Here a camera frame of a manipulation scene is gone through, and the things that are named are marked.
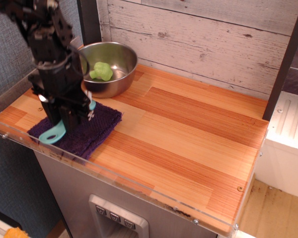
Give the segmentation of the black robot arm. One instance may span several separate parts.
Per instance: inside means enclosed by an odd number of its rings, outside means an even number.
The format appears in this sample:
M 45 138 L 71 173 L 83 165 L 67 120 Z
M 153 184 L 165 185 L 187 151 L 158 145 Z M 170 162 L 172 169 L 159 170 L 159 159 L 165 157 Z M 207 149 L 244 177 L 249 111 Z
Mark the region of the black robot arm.
M 50 122 L 63 122 L 67 132 L 93 116 L 83 92 L 79 51 L 71 45 L 72 26 L 57 0 L 0 0 L 0 13 L 18 26 L 33 55 L 37 73 L 28 76 L 33 93 Z

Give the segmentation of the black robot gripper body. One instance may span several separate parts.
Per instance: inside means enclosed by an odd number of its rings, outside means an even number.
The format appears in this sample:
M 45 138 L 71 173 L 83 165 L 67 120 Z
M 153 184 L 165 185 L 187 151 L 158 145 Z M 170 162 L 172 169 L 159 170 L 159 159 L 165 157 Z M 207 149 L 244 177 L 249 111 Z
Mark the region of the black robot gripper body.
M 59 105 L 73 110 L 79 118 L 88 119 L 90 99 L 81 89 L 83 72 L 76 53 L 62 56 L 60 60 L 33 61 L 37 74 L 29 76 L 33 93 L 41 102 L 56 99 Z

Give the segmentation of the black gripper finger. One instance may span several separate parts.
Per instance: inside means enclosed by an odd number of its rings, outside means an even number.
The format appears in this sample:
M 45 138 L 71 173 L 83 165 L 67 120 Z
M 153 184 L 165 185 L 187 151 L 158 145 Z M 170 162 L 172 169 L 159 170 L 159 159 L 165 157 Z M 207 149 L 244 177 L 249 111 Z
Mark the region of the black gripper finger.
M 73 110 L 63 106 L 59 108 L 59 112 L 66 132 L 74 131 L 80 124 L 79 116 Z
M 41 102 L 41 104 L 52 125 L 57 125 L 62 119 L 57 100 L 53 99 L 51 102 Z

